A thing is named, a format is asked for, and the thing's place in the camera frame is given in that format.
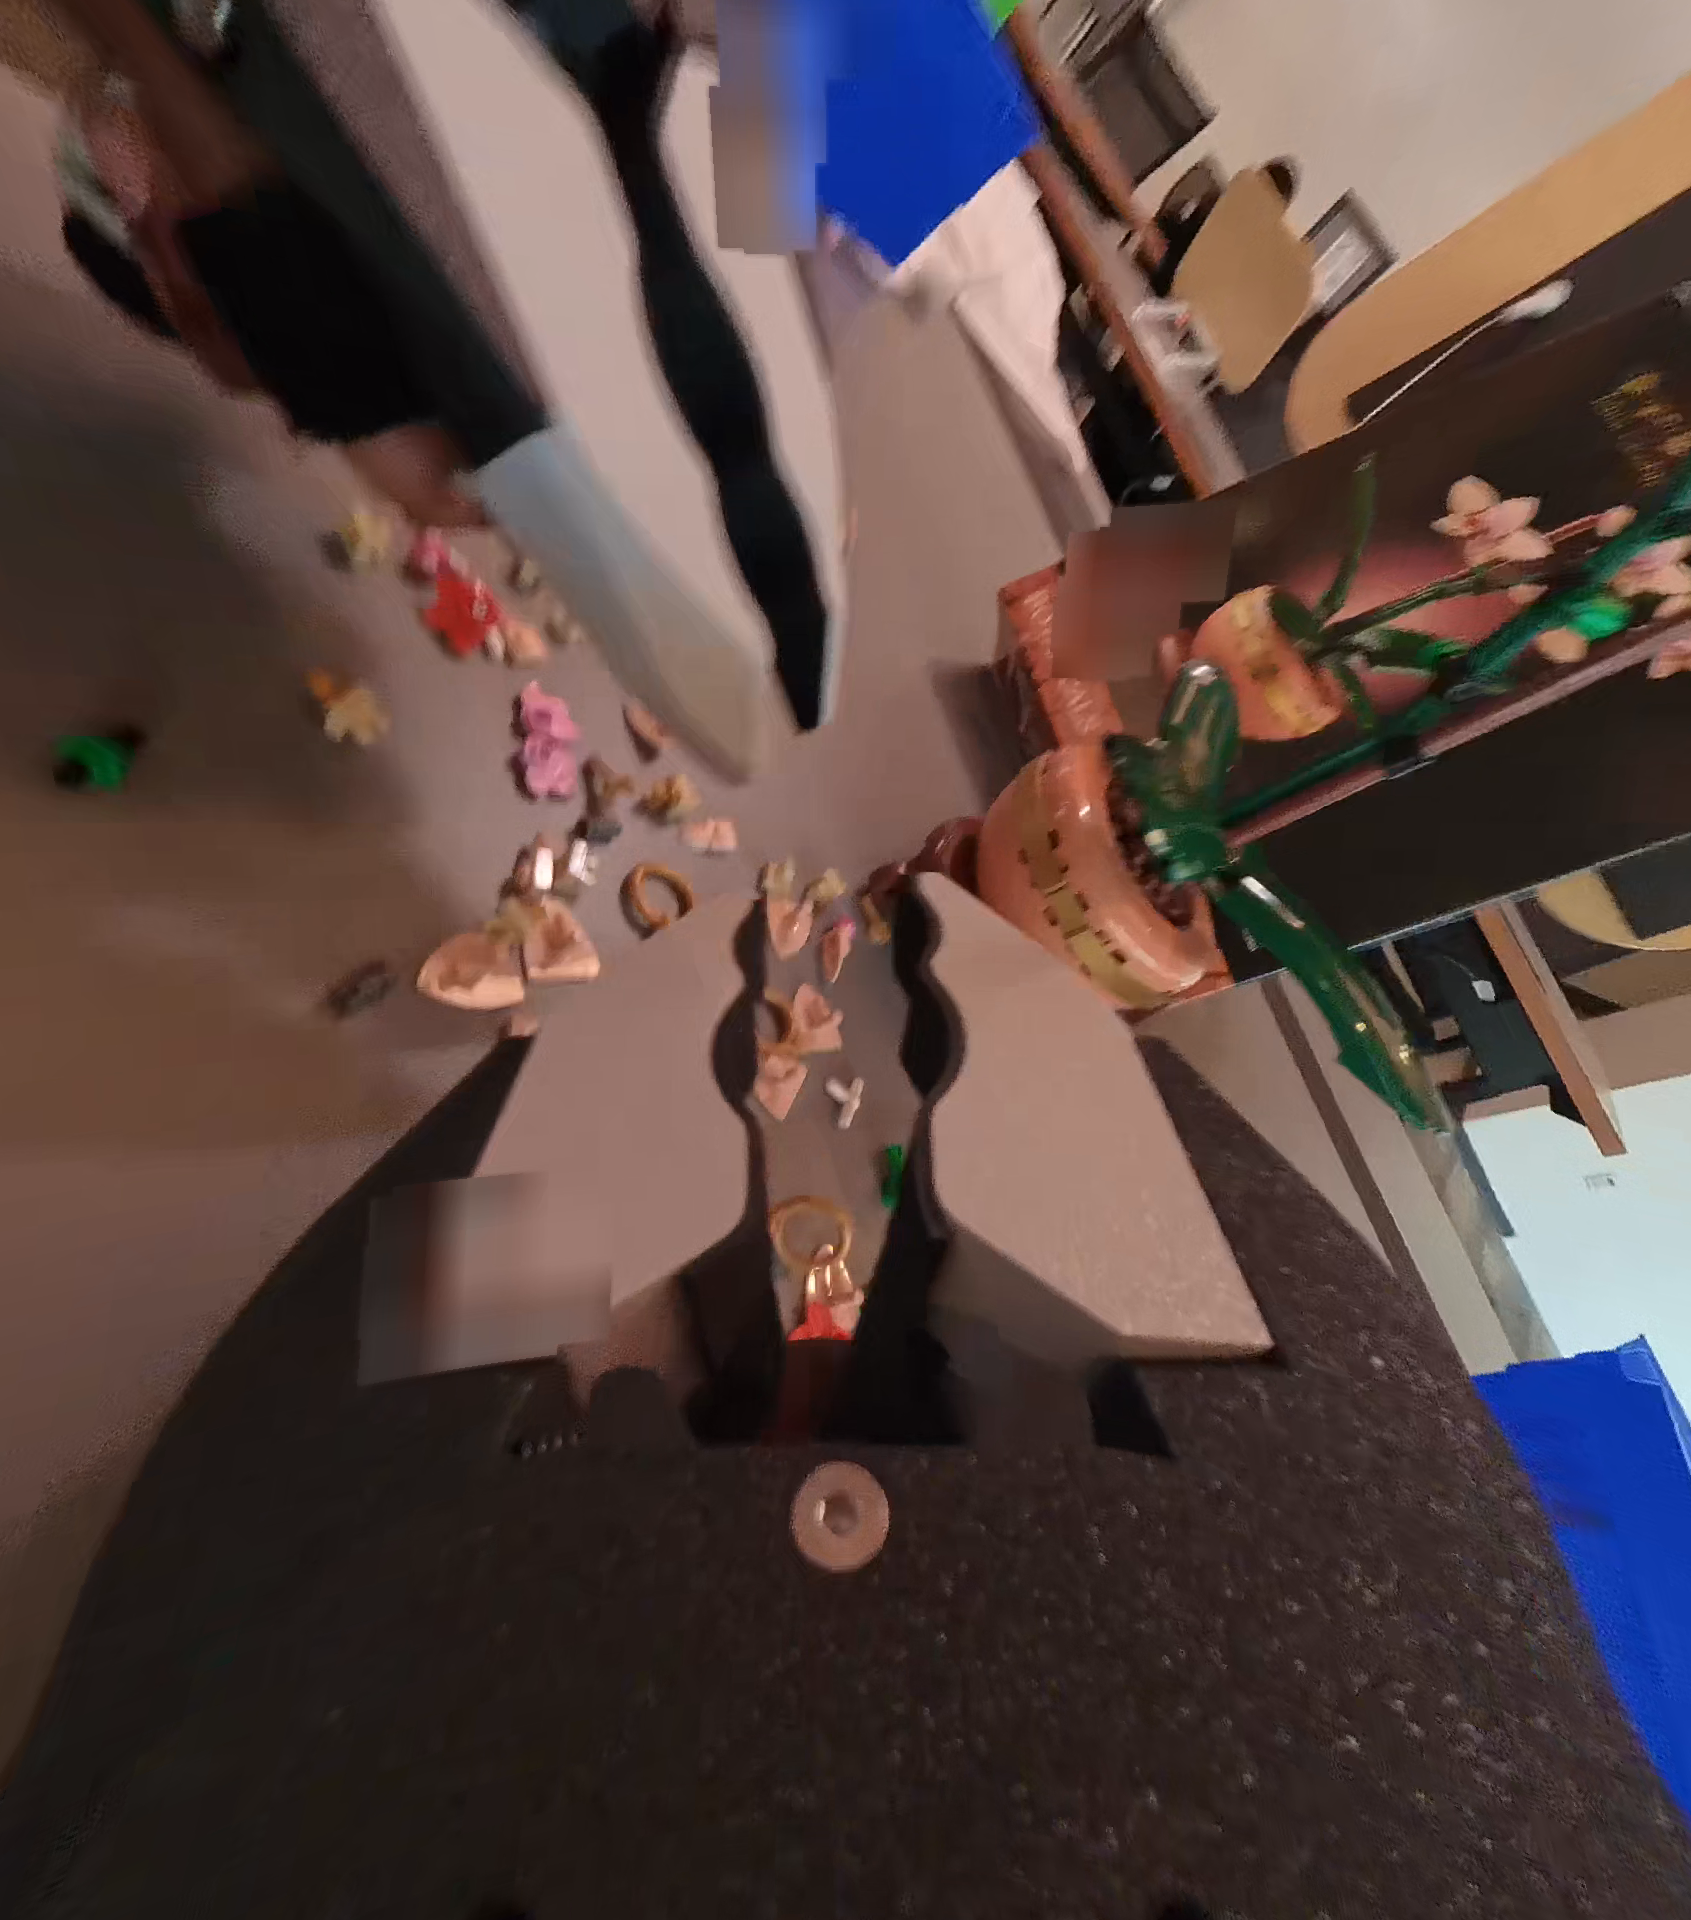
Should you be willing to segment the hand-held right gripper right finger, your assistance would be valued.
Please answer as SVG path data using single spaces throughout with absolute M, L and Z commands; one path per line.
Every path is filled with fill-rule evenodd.
M 1161 1441 L 1159 1363 L 1273 1335 L 1127 1026 L 947 875 L 895 911 L 917 1094 L 845 1365 L 857 1441 Z

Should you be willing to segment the crumpled white plastic bag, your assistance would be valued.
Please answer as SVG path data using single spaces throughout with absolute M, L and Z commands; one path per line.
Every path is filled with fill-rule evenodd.
M 1023 166 L 1011 162 L 941 220 L 889 286 L 909 305 L 945 313 L 977 351 L 1057 525 L 1101 525 L 1109 497 L 1057 364 L 1065 278 Z

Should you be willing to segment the beige chair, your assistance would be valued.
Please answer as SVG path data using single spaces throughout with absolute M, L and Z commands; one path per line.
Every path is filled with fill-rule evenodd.
M 1291 225 L 1293 191 L 1285 156 L 1233 174 L 1171 276 L 1167 299 L 1229 397 L 1257 381 L 1313 307 L 1315 258 Z

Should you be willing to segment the green and black toy piece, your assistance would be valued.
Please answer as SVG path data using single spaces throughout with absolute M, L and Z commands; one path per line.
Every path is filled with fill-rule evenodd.
M 137 726 L 65 731 L 51 744 L 49 778 L 73 793 L 115 793 L 133 773 L 145 746 Z

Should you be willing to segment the small toy bricks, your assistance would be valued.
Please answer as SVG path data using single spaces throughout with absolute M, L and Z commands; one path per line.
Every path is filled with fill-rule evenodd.
M 373 511 L 357 509 L 325 536 L 325 551 L 341 570 L 389 565 L 399 545 L 399 527 Z M 311 668 L 307 696 L 329 741 L 369 747 L 385 736 L 389 720 L 373 689 L 361 681 Z M 523 1038 L 537 1031 L 529 992 L 543 985 L 585 984 L 599 976 L 595 944 L 559 894 L 565 853 L 553 858 L 543 845 L 521 853 L 523 879 L 507 879 L 491 923 L 451 934 L 411 976 L 415 992 L 461 1011 L 505 1011 Z M 333 1020 L 347 1020 L 381 1003 L 397 985 L 387 961 L 359 963 L 323 992 Z

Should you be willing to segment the red toy flower piece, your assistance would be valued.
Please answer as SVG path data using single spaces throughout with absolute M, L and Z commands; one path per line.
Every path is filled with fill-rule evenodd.
M 429 577 L 425 630 L 455 660 L 503 653 L 505 608 L 479 577 L 453 565 Z

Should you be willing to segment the wooden background desk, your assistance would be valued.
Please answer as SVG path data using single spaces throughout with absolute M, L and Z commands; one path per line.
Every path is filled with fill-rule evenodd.
M 1059 258 L 1077 276 L 1101 333 L 1117 349 L 1171 465 L 1193 496 L 1209 497 L 1241 483 L 1241 457 L 1193 374 L 1175 369 L 1135 326 L 1149 295 L 1139 268 L 1157 264 L 1163 239 L 1097 114 L 1065 63 L 1049 53 L 1039 32 L 1041 10 L 1041 3 L 1013 3 L 999 35 L 1033 103 L 1061 129 L 1065 148 L 1057 150 L 1041 133 L 1021 153 L 1021 168 Z

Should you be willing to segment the toy brick orchid plant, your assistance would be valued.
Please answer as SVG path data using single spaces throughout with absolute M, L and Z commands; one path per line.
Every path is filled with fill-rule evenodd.
M 1353 545 L 1315 603 L 1267 587 L 1263 611 L 1305 668 L 1339 671 L 1361 655 L 1377 670 L 1425 674 L 1427 689 L 1389 718 L 1341 689 L 1359 718 L 1349 746 L 1297 775 L 1225 800 L 1241 741 L 1239 692 L 1221 666 L 1189 660 L 1169 683 L 1155 736 L 1105 731 L 1037 758 L 993 804 L 975 837 L 977 894 L 1129 1017 L 1145 1017 L 1205 981 L 1209 918 L 1231 923 L 1287 971 L 1323 1016 L 1337 1063 L 1409 1125 L 1447 1133 L 1451 1115 L 1401 1016 L 1369 970 L 1265 868 L 1257 845 L 1335 804 L 1405 778 L 1513 721 L 1639 664 L 1691 653 L 1691 450 L 1639 516 L 1477 644 L 1449 650 L 1395 615 L 1473 596 L 1489 560 L 1393 601 L 1325 624 L 1341 608 L 1371 525 L 1375 480 L 1357 469 Z M 1161 936 L 1171 966 L 1143 966 Z

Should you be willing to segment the grey desk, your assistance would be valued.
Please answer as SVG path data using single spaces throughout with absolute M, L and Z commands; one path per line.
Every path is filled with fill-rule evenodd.
M 177 478 L 51 430 L 0 524 L 0 753 L 69 639 L 179 671 L 155 773 L 265 793 L 255 615 Z M 1511 1916 L 1543 1674 L 1529 1488 L 1431 1307 L 1173 1056 L 1293 1365 L 1191 1455 L 863 1451 L 891 1534 L 793 1546 L 809 1445 L 551 1361 L 357 1379 L 379 1201 L 473 1167 L 541 1040 L 377 1115 L 303 1020 L 115 907 L 281 879 L 365 958 L 387 851 L 0 797 L 0 1916 Z

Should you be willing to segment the light wooden table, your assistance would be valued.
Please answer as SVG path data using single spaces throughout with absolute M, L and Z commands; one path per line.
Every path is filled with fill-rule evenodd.
M 1285 435 L 1351 430 L 1351 397 L 1691 191 L 1691 72 L 1341 307 L 1289 377 Z

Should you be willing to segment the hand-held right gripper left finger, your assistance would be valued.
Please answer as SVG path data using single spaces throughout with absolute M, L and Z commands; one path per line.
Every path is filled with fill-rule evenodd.
M 689 1425 L 761 1438 L 783 1379 L 757 1070 L 761 919 L 725 894 L 543 1020 L 475 1166 L 475 1354 L 667 1324 Z

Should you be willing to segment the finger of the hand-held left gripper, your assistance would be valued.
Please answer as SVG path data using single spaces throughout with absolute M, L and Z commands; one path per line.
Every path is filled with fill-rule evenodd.
M 801 280 L 765 237 L 769 156 L 733 115 L 711 3 L 531 3 L 617 191 L 661 390 L 721 558 L 661 626 L 651 704 L 697 736 L 813 736 L 837 704 L 847 516 L 837 412 Z
M 789 468 L 773 347 L 681 150 L 707 63 L 667 3 L 381 3 L 445 207 L 473 492 L 617 683 L 729 780 L 789 723 Z

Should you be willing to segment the black toy set box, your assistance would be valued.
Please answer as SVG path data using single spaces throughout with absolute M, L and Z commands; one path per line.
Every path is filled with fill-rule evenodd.
M 1163 700 L 1159 641 L 1193 634 L 1225 594 L 1321 587 L 1363 454 L 1379 497 L 1357 611 L 1427 575 L 1433 507 L 1467 471 L 1547 509 L 1641 502 L 1691 430 L 1691 156 L 1671 159 L 1671 131 L 1655 145 L 1569 189 L 1571 220 L 1639 194 L 1657 204 L 1559 259 L 1573 298 L 1529 326 L 1529 346 L 1461 347 L 1385 412 L 1209 499 L 1117 505 L 1105 554 L 1071 536 L 1067 558 L 1093 583 L 1057 599 L 1049 677 L 1083 689 L 1031 693 L 1027 737 L 1055 751 L 1073 718 L 1145 723 Z M 1373 947 L 1687 834 L 1691 693 L 1647 692 L 1631 668 L 1273 830 L 1263 850 L 1331 934 Z

